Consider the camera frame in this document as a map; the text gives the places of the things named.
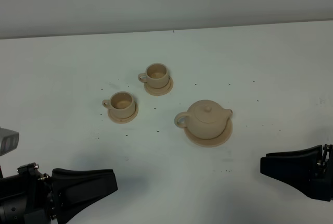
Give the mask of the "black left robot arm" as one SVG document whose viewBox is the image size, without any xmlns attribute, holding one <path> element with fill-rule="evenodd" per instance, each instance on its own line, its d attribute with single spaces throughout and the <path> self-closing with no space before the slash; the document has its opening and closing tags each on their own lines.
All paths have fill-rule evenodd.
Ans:
<svg viewBox="0 0 333 224">
<path fill-rule="evenodd" d="M 38 171 L 36 163 L 23 165 L 17 174 L 1 177 L 1 223 L 68 223 L 75 215 L 114 193 L 112 169 Z"/>
</svg>

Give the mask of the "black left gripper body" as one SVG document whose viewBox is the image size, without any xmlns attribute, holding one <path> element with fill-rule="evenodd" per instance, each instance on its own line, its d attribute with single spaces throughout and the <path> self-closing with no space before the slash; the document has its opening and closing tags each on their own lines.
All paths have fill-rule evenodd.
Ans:
<svg viewBox="0 0 333 224">
<path fill-rule="evenodd" d="M 56 220 L 52 176 L 38 164 L 20 166 L 17 174 L 1 175 L 1 223 L 51 223 Z"/>
</svg>

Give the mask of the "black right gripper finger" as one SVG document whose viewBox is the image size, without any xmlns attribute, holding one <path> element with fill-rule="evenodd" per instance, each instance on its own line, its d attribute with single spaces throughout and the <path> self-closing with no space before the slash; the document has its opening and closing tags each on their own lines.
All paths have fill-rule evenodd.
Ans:
<svg viewBox="0 0 333 224">
<path fill-rule="evenodd" d="M 260 159 L 260 173 L 277 180 L 310 179 L 321 155 L 321 145 L 300 151 L 269 153 Z"/>
<path fill-rule="evenodd" d="M 328 201 L 328 177 L 326 175 L 318 177 L 314 175 L 297 176 L 273 173 L 265 173 L 264 175 L 290 185 L 309 198 Z"/>
</svg>

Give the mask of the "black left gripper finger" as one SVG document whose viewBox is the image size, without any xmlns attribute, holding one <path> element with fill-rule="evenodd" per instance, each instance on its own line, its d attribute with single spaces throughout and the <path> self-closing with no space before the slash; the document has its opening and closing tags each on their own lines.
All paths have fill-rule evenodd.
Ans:
<svg viewBox="0 0 333 224">
<path fill-rule="evenodd" d="M 65 189 L 58 194 L 58 223 L 68 223 L 75 215 L 114 193 L 117 189 Z"/>
<path fill-rule="evenodd" d="M 118 190 L 112 169 L 90 171 L 54 169 L 52 185 L 60 203 L 92 203 Z"/>
</svg>

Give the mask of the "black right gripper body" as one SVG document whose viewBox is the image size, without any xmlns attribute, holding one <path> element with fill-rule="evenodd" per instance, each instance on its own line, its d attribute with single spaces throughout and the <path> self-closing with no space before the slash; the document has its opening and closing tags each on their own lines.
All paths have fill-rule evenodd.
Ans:
<svg viewBox="0 0 333 224">
<path fill-rule="evenodd" d="M 319 199 L 322 201 L 332 200 L 332 144 L 323 147 L 322 160 L 319 163 L 316 184 L 319 187 Z"/>
</svg>

